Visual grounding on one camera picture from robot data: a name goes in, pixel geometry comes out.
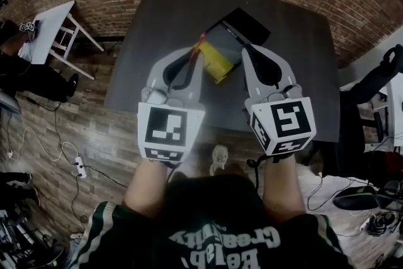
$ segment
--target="electrical cable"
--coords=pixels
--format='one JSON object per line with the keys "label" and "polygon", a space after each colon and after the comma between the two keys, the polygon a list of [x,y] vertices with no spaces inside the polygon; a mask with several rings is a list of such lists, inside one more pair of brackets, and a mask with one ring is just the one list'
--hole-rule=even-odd
{"label": "electrical cable", "polygon": [[351,211],[348,211],[348,212],[350,213],[351,216],[359,216],[359,215],[361,215],[361,214],[364,214],[364,213],[367,212],[367,211],[369,211],[369,210],[364,210],[364,211],[362,211],[362,212],[360,212],[360,213],[357,213],[357,214],[353,214],[353,213],[351,213]]}
{"label": "electrical cable", "polygon": [[76,176],[76,184],[77,184],[77,193],[76,193],[76,196],[72,199],[72,201],[71,201],[71,210],[72,210],[72,212],[73,212],[73,215],[74,215],[74,217],[80,222],[80,224],[81,224],[81,226],[82,226],[82,228],[84,229],[84,231],[85,231],[85,227],[84,227],[84,221],[85,221],[85,223],[87,223],[87,221],[88,221],[88,218],[87,218],[87,216],[86,215],[82,215],[81,217],[78,217],[77,216],[77,214],[76,214],[76,211],[74,210],[74,202],[76,201],[76,199],[77,199],[77,197],[78,197],[78,195],[80,194],[80,188],[79,188],[79,184],[78,184],[78,177],[80,177],[81,176],[81,174],[77,174],[77,176]]}
{"label": "electrical cable", "polygon": [[345,190],[346,188],[350,187],[350,185],[351,185],[351,180],[350,180],[350,183],[349,183],[346,187],[342,188],[341,190],[335,191],[325,202],[323,202],[322,204],[320,204],[317,208],[312,209],[312,208],[309,207],[309,200],[316,194],[317,191],[319,191],[319,189],[322,187],[322,185],[323,185],[323,177],[321,176],[321,183],[320,183],[320,184],[318,185],[318,187],[308,196],[308,200],[307,200],[307,208],[308,208],[308,210],[310,210],[310,211],[319,210],[319,209],[320,209],[323,205],[325,205],[333,196],[335,196],[335,194],[337,194],[337,193],[339,193],[339,192]]}
{"label": "electrical cable", "polygon": [[[371,154],[370,160],[369,160],[369,162],[368,162],[368,167],[369,167],[369,170],[370,170],[370,174],[371,174],[371,166],[370,166],[370,164],[371,164],[371,159],[372,159],[373,153],[374,153],[377,149],[379,149],[379,147],[381,147],[381,146],[386,142],[386,140],[388,140],[389,138],[394,138],[394,137],[386,137],[385,140],[383,140],[374,150],[372,150],[372,154]],[[370,184],[370,181],[369,181],[369,180],[368,180],[368,183],[365,183],[365,182],[358,181],[358,180],[355,180],[355,179],[352,179],[352,178],[347,178],[347,177],[344,177],[344,178],[350,180],[350,184],[349,184],[347,187],[349,187],[349,186],[351,185],[351,181],[356,181],[357,183],[366,184],[367,186],[379,187],[379,186]],[[345,189],[347,188],[347,187],[345,187],[345,188],[343,188],[342,190],[338,190],[338,191],[334,192],[334,193],[333,193],[324,203],[322,203],[318,208],[316,208],[316,209],[311,209],[311,208],[309,207],[309,200],[311,199],[312,196],[314,196],[314,195],[317,193],[317,191],[319,191],[319,189],[322,187],[322,184],[323,184],[323,177],[321,177],[321,183],[318,185],[318,187],[317,187],[317,188],[309,195],[309,197],[308,197],[308,200],[307,200],[307,208],[308,208],[308,210],[310,210],[310,211],[319,210],[319,209],[320,209],[323,205],[325,205],[333,196],[335,196],[335,194],[337,194],[338,192],[341,192],[341,191],[343,191],[343,190],[345,190]]]}
{"label": "electrical cable", "polygon": [[27,130],[31,130],[31,131],[33,132],[33,135],[35,136],[35,138],[36,138],[37,141],[39,142],[39,144],[40,144],[40,146],[42,147],[43,151],[45,152],[46,156],[48,156],[48,158],[49,158],[51,161],[53,161],[53,162],[60,160],[60,158],[62,157],[62,154],[64,153],[64,152],[63,152],[63,148],[64,148],[64,145],[65,145],[65,144],[71,145],[71,146],[77,151],[77,155],[78,155],[77,147],[76,147],[75,145],[73,145],[71,142],[65,141],[65,142],[63,142],[63,144],[62,144],[62,148],[61,148],[62,150],[61,150],[61,152],[60,152],[58,158],[54,159],[54,158],[50,157],[49,153],[46,151],[46,149],[44,148],[42,142],[41,142],[40,139],[38,138],[37,133],[36,133],[31,127],[27,127],[27,128],[25,128],[25,130],[24,130],[24,132],[23,132],[23,142],[21,143],[21,145],[20,145],[19,148],[18,148],[18,157],[17,157],[16,159],[10,157],[10,159],[12,159],[13,161],[18,161],[18,160],[20,160],[20,156],[21,156],[20,151],[21,151],[21,148],[22,148],[23,144],[25,143],[25,133],[26,133]]}
{"label": "electrical cable", "polygon": [[105,173],[103,173],[102,171],[96,169],[94,166],[87,166],[87,165],[84,165],[84,167],[85,167],[85,168],[91,168],[92,170],[96,171],[97,173],[99,173],[99,174],[105,176],[106,178],[108,178],[109,180],[113,181],[113,182],[116,183],[117,185],[120,185],[121,187],[127,188],[126,185],[124,185],[124,184],[122,184],[122,183],[119,183],[117,180],[114,180],[112,177],[109,177],[107,174],[105,174]]}
{"label": "electrical cable", "polygon": [[262,156],[260,156],[257,160],[254,159],[248,159],[246,161],[246,164],[250,167],[254,169],[254,175],[255,175],[255,179],[256,179],[256,191],[258,191],[259,189],[259,166],[261,164],[262,161],[269,159],[272,156],[267,156],[266,154],[263,154]]}
{"label": "electrical cable", "polygon": [[168,183],[169,180],[171,179],[171,177],[172,177],[172,175],[173,175],[175,169],[176,169],[176,168],[173,168],[173,169],[169,172],[169,175],[168,175],[168,177],[167,177],[167,179],[166,179],[166,182],[167,182],[167,183]]}
{"label": "electrical cable", "polygon": [[[76,147],[74,144],[72,144],[71,142],[67,142],[67,141],[62,142],[62,139],[61,139],[61,136],[60,136],[60,134],[59,134],[59,131],[57,130],[57,115],[56,115],[56,110],[59,108],[60,104],[61,104],[61,103],[59,103],[58,107],[57,107],[56,109],[54,109],[54,110],[49,110],[49,109],[46,109],[45,107],[41,106],[42,108],[44,108],[44,109],[46,109],[46,110],[48,110],[48,111],[51,111],[51,112],[54,112],[54,113],[55,113],[55,131],[56,131],[57,137],[59,138],[59,146],[60,146],[60,154],[59,154],[58,158],[57,158],[57,159],[53,159],[52,157],[50,157],[49,153],[46,151],[46,149],[44,148],[42,142],[41,142],[40,139],[38,138],[36,132],[35,132],[31,127],[27,127],[27,128],[24,130],[24,132],[23,132],[23,141],[22,141],[21,145],[20,145],[19,148],[18,148],[18,158],[17,158],[17,159],[14,159],[14,158],[11,157],[10,159],[12,159],[12,160],[14,160],[14,161],[18,161],[18,160],[19,160],[19,158],[20,158],[20,156],[21,156],[20,151],[21,151],[21,148],[22,148],[22,146],[23,146],[23,144],[24,144],[24,142],[25,142],[25,132],[26,132],[28,129],[30,129],[30,130],[33,132],[33,134],[34,134],[35,138],[37,139],[37,141],[39,141],[39,144],[40,144],[40,146],[42,147],[43,151],[45,152],[45,154],[48,156],[48,158],[49,158],[51,161],[53,161],[53,162],[58,161],[58,160],[61,159],[61,157],[62,157],[62,155],[63,155],[63,156],[65,157],[65,160],[66,160],[70,165],[72,165],[72,166],[77,166],[77,165],[78,165],[77,163],[72,163],[71,161],[69,161],[69,159],[67,158],[67,156],[66,156],[66,154],[65,154],[65,152],[64,152],[64,146],[65,146],[65,144],[70,144],[70,145],[76,150],[77,157],[79,157],[79,152],[78,152],[77,147]],[[10,118],[9,118],[9,120],[8,120],[8,127],[7,127],[7,135],[8,135],[8,137],[9,137],[9,122],[10,122],[10,120],[11,120],[11,117],[12,117],[12,115],[10,116]],[[109,180],[113,181],[114,183],[116,183],[116,184],[118,184],[118,185],[120,185],[120,186],[122,186],[122,187],[124,187],[124,188],[127,188],[126,185],[121,184],[121,183],[120,183],[119,181],[117,181],[117,180],[114,180],[112,177],[110,177],[110,176],[108,176],[107,174],[105,174],[104,172],[102,172],[102,171],[96,169],[94,166],[84,165],[84,167],[85,167],[85,168],[91,168],[92,170],[94,170],[94,171],[98,172],[99,174],[105,176],[106,178],[108,178]],[[72,210],[72,213],[73,213],[74,217],[80,222],[80,224],[82,225],[82,228],[85,230],[85,227],[84,227],[83,224],[88,222],[88,217],[87,217],[86,215],[82,215],[81,217],[78,217],[77,214],[76,214],[76,212],[75,212],[75,210],[74,210],[74,202],[77,200],[77,198],[78,198],[78,196],[79,196],[78,177],[81,177],[81,174],[78,174],[78,175],[75,177],[76,184],[77,184],[77,193],[76,193],[76,196],[73,198],[73,200],[72,200],[72,202],[71,202],[71,210]]]}
{"label": "electrical cable", "polygon": [[8,140],[8,151],[11,151],[11,146],[10,146],[10,133],[9,133],[9,128],[10,128],[10,121],[11,118],[13,117],[13,114],[10,112],[10,117],[7,122],[7,140]]}
{"label": "electrical cable", "polygon": [[34,105],[38,105],[38,106],[40,106],[41,108],[43,108],[43,109],[45,109],[45,110],[48,110],[48,111],[50,111],[50,112],[56,111],[57,109],[59,109],[60,105],[62,104],[62,102],[60,101],[60,102],[59,102],[59,105],[58,105],[56,108],[54,108],[53,110],[51,110],[51,109],[47,108],[46,106],[43,106],[43,105],[39,104],[38,102],[36,102],[34,99],[30,98],[29,96],[25,96],[25,95],[22,95],[22,94],[19,94],[19,93],[17,93],[17,95],[22,96],[22,97],[25,98],[28,102],[33,103]]}
{"label": "electrical cable", "polygon": [[346,238],[350,238],[350,237],[352,237],[352,236],[359,236],[360,234],[361,234],[361,232],[358,233],[358,234],[352,234],[352,235],[350,235],[350,236],[345,236],[344,234],[338,234],[338,233],[336,233],[337,236],[345,236]]}

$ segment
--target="black office chair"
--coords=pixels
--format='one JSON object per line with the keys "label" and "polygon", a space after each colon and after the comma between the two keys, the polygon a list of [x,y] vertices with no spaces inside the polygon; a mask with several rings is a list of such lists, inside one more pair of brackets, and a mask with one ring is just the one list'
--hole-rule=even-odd
{"label": "black office chair", "polygon": [[339,142],[313,141],[310,153],[303,160],[303,164],[308,165],[312,157],[320,151],[324,163],[323,176],[361,178],[361,169],[365,167],[363,126],[377,128],[380,142],[383,140],[383,129],[379,113],[374,113],[374,120],[362,120],[357,105],[370,101],[399,72],[403,72],[403,46],[400,44],[388,50],[380,65],[359,83],[349,91],[340,92]]}

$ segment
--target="person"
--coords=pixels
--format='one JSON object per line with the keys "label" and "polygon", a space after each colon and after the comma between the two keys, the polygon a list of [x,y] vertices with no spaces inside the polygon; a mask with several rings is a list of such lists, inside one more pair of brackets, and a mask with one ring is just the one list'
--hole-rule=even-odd
{"label": "person", "polygon": [[66,102],[67,96],[74,95],[78,74],[66,81],[51,67],[31,64],[17,55],[24,43],[36,36],[37,30],[19,32],[0,44],[0,89],[12,97],[17,91],[29,91],[52,101]]}
{"label": "person", "polygon": [[16,203],[27,198],[40,206],[40,199],[36,188],[13,187],[8,183],[18,181],[30,184],[32,175],[28,173],[2,173],[0,172],[0,210],[14,210]]}
{"label": "person", "polygon": [[306,214],[294,156],[266,162],[263,199],[241,167],[172,179],[143,159],[121,205],[94,211],[71,269],[353,268],[329,219]]}

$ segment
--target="wire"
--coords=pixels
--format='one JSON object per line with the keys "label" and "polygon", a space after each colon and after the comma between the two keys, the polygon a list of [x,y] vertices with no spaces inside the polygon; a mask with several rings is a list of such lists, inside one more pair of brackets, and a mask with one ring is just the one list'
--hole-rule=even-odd
{"label": "wire", "polygon": [[364,210],[364,211],[362,211],[362,212],[360,212],[360,213],[357,213],[357,214],[353,214],[353,213],[351,213],[351,211],[348,211],[348,212],[349,212],[350,215],[352,215],[352,216],[359,216],[359,215],[361,215],[361,214],[364,214],[364,213],[367,212],[367,211],[369,211],[369,210]]}
{"label": "wire", "polygon": [[382,146],[388,139],[391,139],[391,138],[395,138],[395,139],[396,139],[396,136],[391,136],[391,137],[388,136],[388,137],[386,137],[385,140],[382,141],[374,150],[371,150],[372,153],[371,153],[371,156],[370,156],[369,161],[368,161],[368,171],[369,171],[369,173],[370,173],[370,176],[371,176],[372,180],[374,179],[374,176],[372,175],[372,171],[371,171],[371,162],[372,162],[373,153],[374,153],[375,151],[377,151],[377,149],[379,149],[379,147]]}
{"label": "wire", "polygon": [[248,159],[247,161],[246,161],[246,164],[250,167],[250,168],[253,168],[254,169],[254,175],[255,175],[255,178],[256,178],[256,191],[258,191],[259,190],[259,166],[260,166],[260,163],[262,162],[262,161],[264,161],[265,159],[268,159],[268,158],[270,158],[270,157],[272,157],[272,156],[267,156],[266,154],[263,154],[262,156],[260,156],[257,160],[254,160],[254,159]]}
{"label": "wire", "polygon": [[281,94],[281,96],[282,96],[283,99],[284,99],[284,96],[283,96],[282,92],[281,92],[281,91],[277,91],[277,92],[270,93],[269,96],[268,96],[267,98],[262,99],[262,100],[260,101],[260,103],[262,103],[264,100],[267,100],[267,102],[270,102],[270,96],[272,96],[272,95],[274,95],[274,94]]}
{"label": "wire", "polygon": [[31,127],[27,127],[27,128],[25,128],[25,130],[24,130],[24,132],[23,132],[23,142],[21,143],[21,145],[20,145],[19,148],[18,148],[18,157],[17,157],[16,159],[15,159],[15,158],[12,158],[12,157],[10,158],[10,159],[12,159],[13,161],[18,161],[18,160],[20,159],[20,156],[21,156],[21,154],[20,154],[21,147],[22,147],[23,144],[25,143],[25,133],[26,133],[26,131],[27,131],[28,129],[33,132],[33,135],[35,136],[35,138],[36,138],[37,141],[39,142],[39,144],[40,144],[40,146],[42,147],[43,151],[45,152],[46,156],[48,156],[51,161],[58,161],[58,160],[60,160],[60,158],[62,157],[62,154],[64,153],[64,152],[63,152],[64,145],[66,145],[66,144],[71,145],[71,146],[76,150],[76,152],[77,152],[77,157],[79,156],[79,155],[78,155],[77,147],[76,147],[75,145],[73,145],[71,142],[65,141],[65,142],[63,142],[63,144],[62,144],[61,152],[60,152],[58,158],[54,159],[54,158],[50,157],[49,153],[46,151],[46,149],[44,148],[42,142],[41,142],[40,139],[38,138],[37,133],[36,133]]}
{"label": "wire", "polygon": [[352,237],[352,236],[359,236],[360,234],[361,234],[361,232],[358,233],[358,234],[353,234],[353,235],[351,235],[351,236],[345,236],[344,234],[338,234],[338,233],[336,233],[336,235],[338,235],[338,236],[345,236],[346,238],[350,238],[350,237]]}
{"label": "wire", "polygon": [[[77,166],[77,165],[78,165],[77,163],[71,162],[71,161],[67,158],[66,154],[64,153],[64,146],[65,146],[66,144],[70,144],[70,145],[76,150],[77,157],[79,157],[79,152],[78,152],[77,147],[76,147],[74,144],[72,144],[71,142],[68,142],[68,141],[62,142],[62,138],[61,138],[61,136],[60,136],[60,134],[59,134],[59,131],[57,130],[57,114],[56,114],[56,110],[59,108],[60,104],[61,104],[61,102],[59,103],[59,105],[58,105],[54,110],[47,109],[47,108],[45,108],[45,107],[43,107],[43,106],[41,106],[41,105],[38,104],[38,105],[41,106],[42,108],[44,108],[44,109],[46,109],[46,110],[48,110],[48,111],[51,111],[51,112],[54,112],[54,113],[55,113],[55,131],[56,131],[57,137],[59,138],[59,147],[60,147],[60,154],[59,154],[58,158],[57,158],[57,159],[53,159],[52,157],[50,157],[49,153],[46,151],[46,149],[44,148],[42,142],[41,142],[40,139],[38,138],[36,132],[35,132],[31,127],[27,127],[27,128],[24,130],[24,132],[23,132],[23,141],[22,141],[21,145],[20,145],[19,148],[18,148],[18,158],[16,158],[16,159],[11,158],[13,161],[18,161],[18,160],[19,160],[19,158],[20,158],[20,156],[21,156],[20,151],[21,151],[21,148],[22,148],[22,146],[23,146],[23,144],[24,144],[24,142],[25,142],[25,132],[26,132],[28,129],[30,129],[30,130],[33,132],[33,134],[34,134],[35,138],[37,139],[37,141],[39,141],[39,144],[41,145],[43,151],[45,152],[45,154],[48,156],[48,158],[49,158],[51,161],[53,161],[53,162],[58,161],[58,160],[61,159],[61,157],[62,157],[62,155],[63,155],[63,156],[65,157],[65,160],[66,160],[70,165],[72,165],[72,166]],[[9,118],[9,120],[8,120],[8,126],[9,126],[11,117],[12,117],[12,115],[10,115],[10,118]],[[7,126],[7,135],[8,135],[8,137],[9,137],[9,131],[8,131],[9,128],[8,128],[8,126]],[[109,180],[113,181],[114,183],[116,183],[116,184],[118,184],[118,185],[120,185],[120,186],[122,186],[122,187],[124,187],[124,188],[127,188],[126,185],[120,183],[120,182],[117,181],[117,180],[114,180],[112,177],[110,177],[110,176],[108,176],[107,174],[105,174],[104,172],[102,172],[102,171],[96,169],[94,166],[84,165],[84,167],[85,167],[85,168],[91,168],[93,171],[98,172],[99,174],[105,176],[106,178],[108,178]],[[85,227],[84,227],[83,224],[88,222],[88,217],[87,217],[86,215],[82,215],[81,217],[78,217],[77,214],[76,214],[76,211],[74,210],[74,202],[77,200],[77,198],[78,198],[78,196],[79,196],[79,193],[80,193],[80,191],[79,191],[78,177],[81,177],[81,174],[78,174],[78,175],[75,177],[76,184],[77,184],[77,193],[76,193],[76,196],[73,198],[73,200],[72,200],[72,202],[71,202],[71,210],[72,210],[72,213],[73,213],[74,217],[80,222],[80,224],[82,225],[82,228],[85,230]]]}
{"label": "wire", "polygon": [[172,177],[172,175],[173,175],[175,169],[176,169],[176,168],[173,168],[173,169],[169,172],[169,175],[168,175],[168,177],[167,177],[167,179],[166,179],[166,182],[167,182],[167,183],[168,183],[169,180],[171,179],[171,177]]}
{"label": "wire", "polygon": [[86,215],[82,215],[81,217],[78,217],[77,214],[76,214],[76,211],[74,210],[74,202],[76,201],[78,195],[80,194],[80,188],[79,188],[79,184],[78,184],[78,177],[80,177],[80,176],[81,176],[81,174],[77,174],[77,176],[76,176],[77,193],[76,193],[76,196],[75,196],[75,197],[72,199],[72,201],[71,201],[71,210],[72,210],[72,212],[73,212],[74,217],[80,222],[82,228],[83,228],[84,231],[85,231],[86,228],[85,228],[84,225],[83,225],[83,222],[84,222],[85,220],[83,220],[83,219],[87,218],[87,216],[86,216]]}
{"label": "wire", "polygon": [[342,177],[342,178],[346,178],[347,180],[350,180],[350,181],[356,181],[357,183],[365,184],[366,186],[376,187],[375,185],[371,184],[370,181],[368,181],[368,183],[365,183],[364,181],[358,181],[358,180],[355,180],[354,178],[349,178],[349,177]]}
{"label": "wire", "polygon": [[310,210],[310,211],[319,210],[319,209],[320,209],[323,205],[325,205],[333,196],[335,196],[335,194],[337,194],[337,193],[339,193],[339,192],[345,190],[347,187],[350,187],[350,185],[351,185],[351,180],[350,180],[350,183],[349,183],[346,187],[342,188],[341,190],[335,191],[325,202],[323,202],[322,204],[320,204],[317,208],[312,209],[312,208],[309,207],[309,200],[316,194],[317,191],[320,190],[320,188],[322,187],[322,185],[323,185],[323,177],[321,176],[321,183],[320,183],[320,184],[317,186],[317,188],[308,196],[308,200],[307,200],[307,208],[308,208],[308,210]]}
{"label": "wire", "polygon": [[48,111],[50,111],[50,112],[56,111],[57,109],[59,109],[60,105],[62,104],[62,102],[60,101],[60,102],[59,102],[59,105],[58,105],[56,108],[54,108],[53,110],[51,110],[51,109],[47,108],[46,106],[43,106],[43,105],[39,104],[38,102],[36,102],[34,99],[30,98],[29,96],[25,96],[25,95],[22,95],[22,94],[19,94],[19,93],[17,93],[17,95],[22,96],[22,97],[25,98],[28,102],[33,103],[34,105],[38,105],[38,106],[40,106],[41,108],[43,108],[43,109],[45,109],[45,110],[48,110]]}
{"label": "wire", "polygon": [[103,173],[102,171],[96,169],[94,166],[88,166],[88,165],[84,165],[85,168],[91,168],[92,170],[98,172],[99,174],[105,176],[106,178],[108,178],[109,180],[113,181],[114,183],[116,183],[117,185],[120,185],[121,187],[127,188],[126,185],[119,183],[117,180],[114,180],[112,177],[109,177],[107,174]]}
{"label": "wire", "polygon": [[11,145],[10,145],[10,133],[9,133],[9,128],[10,128],[10,121],[11,118],[13,117],[13,114],[10,112],[10,117],[7,122],[7,140],[8,140],[8,151],[11,151]]}
{"label": "wire", "polygon": [[206,33],[201,33],[199,40],[197,41],[195,47],[193,48],[189,61],[191,61],[192,58],[196,55],[196,53],[199,51],[200,45],[202,44],[202,41],[204,41],[205,37]]}

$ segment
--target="wooden floor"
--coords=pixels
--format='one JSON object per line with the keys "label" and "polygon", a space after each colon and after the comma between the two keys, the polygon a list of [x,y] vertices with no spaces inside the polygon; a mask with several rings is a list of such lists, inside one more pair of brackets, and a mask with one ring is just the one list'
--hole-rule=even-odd
{"label": "wooden floor", "polygon": [[[119,112],[103,106],[120,44],[103,45],[106,48],[104,53],[99,52],[92,45],[80,45],[72,50],[69,60],[95,75],[96,79],[91,81],[80,76],[75,96],[56,111],[57,130],[62,141],[69,141],[78,148],[86,165],[94,166],[120,183],[128,185],[140,160],[136,145],[137,117],[131,113]],[[73,73],[67,66],[58,62],[52,61],[50,65],[61,71],[66,78]],[[41,100],[30,93],[23,93],[23,95],[29,95],[50,109],[57,106],[54,102]],[[29,126],[36,132],[49,155],[56,159],[60,154],[60,148],[55,132],[55,113],[46,111],[20,96],[18,101],[23,113],[14,115],[9,123],[9,144],[13,157],[18,157],[18,147],[23,139],[23,131]],[[71,202],[77,193],[77,168],[71,166],[63,157],[58,161],[51,161],[30,130],[26,132],[19,160],[10,161],[6,156],[9,149],[8,120],[9,114],[3,111],[0,169],[1,171],[26,171],[33,174],[33,184],[40,192],[42,205],[40,208],[32,205],[32,221],[41,231],[67,244],[71,233],[82,232],[82,225],[71,210]],[[254,136],[240,132],[202,128],[194,160],[203,167],[196,169],[196,172],[208,169],[210,154],[215,144],[226,145],[229,148],[231,161],[239,163],[254,181],[254,173],[247,168],[246,159],[258,157],[261,154],[261,148]],[[65,152],[69,160],[74,161],[75,150],[66,145]],[[189,170],[191,164],[186,167],[185,172],[195,172],[194,168]],[[79,195],[74,203],[78,218],[83,215],[90,216],[92,210],[101,201],[120,202],[125,191],[124,187],[110,181],[100,173],[91,169],[88,173],[89,178],[78,179]],[[298,167],[298,175],[306,201],[320,183],[320,178],[305,166]],[[318,207],[336,190],[348,185],[349,181],[344,178],[324,178],[322,188],[310,200],[310,207]],[[380,238],[373,238],[366,234],[357,235],[359,226],[371,214],[370,211],[355,216],[337,209],[330,200],[315,212],[328,215],[337,234],[352,236],[339,236],[339,238],[344,252],[352,258],[358,268],[370,268],[380,254],[391,250],[397,239],[396,234],[389,233]]]}

